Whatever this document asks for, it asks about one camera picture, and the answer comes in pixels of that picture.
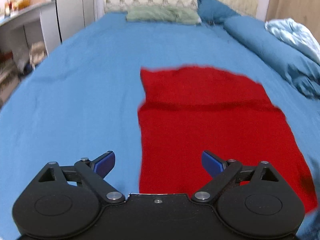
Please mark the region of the red knit garment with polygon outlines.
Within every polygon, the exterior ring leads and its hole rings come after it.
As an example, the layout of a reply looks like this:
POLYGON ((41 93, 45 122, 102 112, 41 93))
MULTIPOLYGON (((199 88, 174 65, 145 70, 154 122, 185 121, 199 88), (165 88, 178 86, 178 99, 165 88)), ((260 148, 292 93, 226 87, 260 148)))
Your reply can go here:
POLYGON ((211 176, 201 164, 208 150, 244 165, 269 161, 294 189, 305 210, 318 205, 309 167, 284 113, 262 85, 212 67, 140 71, 145 101, 140 193, 192 195, 211 176))

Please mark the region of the blue bed sheet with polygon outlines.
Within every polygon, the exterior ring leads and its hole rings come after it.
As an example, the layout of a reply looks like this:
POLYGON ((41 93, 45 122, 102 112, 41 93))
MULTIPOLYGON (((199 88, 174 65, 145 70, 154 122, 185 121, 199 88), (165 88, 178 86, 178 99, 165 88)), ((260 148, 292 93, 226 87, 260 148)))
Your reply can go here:
POLYGON ((300 94, 220 25, 130 23, 111 13, 57 47, 1 109, 1 239, 19 237, 12 206, 49 161, 72 165, 113 150, 116 166, 107 181, 124 194, 138 192, 140 68, 185 63, 261 83, 319 185, 319 101, 300 94))

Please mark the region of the blue rolled duvet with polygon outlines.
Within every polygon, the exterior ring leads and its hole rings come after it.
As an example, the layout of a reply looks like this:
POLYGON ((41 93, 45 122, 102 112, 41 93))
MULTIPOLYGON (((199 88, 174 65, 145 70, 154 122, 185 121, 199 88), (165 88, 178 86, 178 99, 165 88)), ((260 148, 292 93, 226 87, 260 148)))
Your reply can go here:
POLYGON ((301 94, 319 99, 319 65, 277 39, 265 29, 263 21, 250 16, 233 16, 224 21, 223 27, 301 94))

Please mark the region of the white desk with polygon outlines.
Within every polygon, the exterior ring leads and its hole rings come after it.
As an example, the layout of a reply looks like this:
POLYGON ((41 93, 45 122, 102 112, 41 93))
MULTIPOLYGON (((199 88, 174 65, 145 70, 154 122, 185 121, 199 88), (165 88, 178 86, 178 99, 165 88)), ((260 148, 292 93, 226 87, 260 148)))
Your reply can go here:
POLYGON ((42 42, 49 55, 61 44, 56 0, 32 5, 19 13, 1 18, 1 52, 12 52, 19 72, 30 61, 33 44, 42 42))

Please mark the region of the light blue blanket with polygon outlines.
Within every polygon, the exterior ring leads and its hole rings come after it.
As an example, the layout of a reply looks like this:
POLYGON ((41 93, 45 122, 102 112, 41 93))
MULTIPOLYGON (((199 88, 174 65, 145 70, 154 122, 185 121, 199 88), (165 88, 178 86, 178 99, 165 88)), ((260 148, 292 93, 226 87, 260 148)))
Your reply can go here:
POLYGON ((274 19, 265 22, 265 29, 319 64, 319 43, 303 24, 297 23, 292 18, 274 19))

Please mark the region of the dark blue pillow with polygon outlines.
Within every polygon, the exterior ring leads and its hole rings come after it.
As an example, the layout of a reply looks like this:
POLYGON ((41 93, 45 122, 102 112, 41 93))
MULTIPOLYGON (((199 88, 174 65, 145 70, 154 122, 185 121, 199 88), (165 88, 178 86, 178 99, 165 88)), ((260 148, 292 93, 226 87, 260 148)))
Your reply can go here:
POLYGON ((224 24, 233 16, 240 16, 235 10, 218 0, 197 0, 197 13, 202 22, 208 24, 224 24))

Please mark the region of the green pillow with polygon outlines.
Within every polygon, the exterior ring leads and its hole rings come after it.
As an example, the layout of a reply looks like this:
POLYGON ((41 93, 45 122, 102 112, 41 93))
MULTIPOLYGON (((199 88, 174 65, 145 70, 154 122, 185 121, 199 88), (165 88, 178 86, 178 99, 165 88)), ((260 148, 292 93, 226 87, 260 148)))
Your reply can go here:
POLYGON ((134 7, 128 10, 126 20, 130 22, 169 22, 197 25, 202 21, 195 10, 160 5, 134 7))

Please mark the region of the white wardrobe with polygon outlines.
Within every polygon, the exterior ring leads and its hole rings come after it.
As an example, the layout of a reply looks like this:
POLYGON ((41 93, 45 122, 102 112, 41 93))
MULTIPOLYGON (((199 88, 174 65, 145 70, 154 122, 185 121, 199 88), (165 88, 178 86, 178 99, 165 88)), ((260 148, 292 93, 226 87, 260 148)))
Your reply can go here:
POLYGON ((61 42, 96 20, 96 0, 55 0, 61 42))

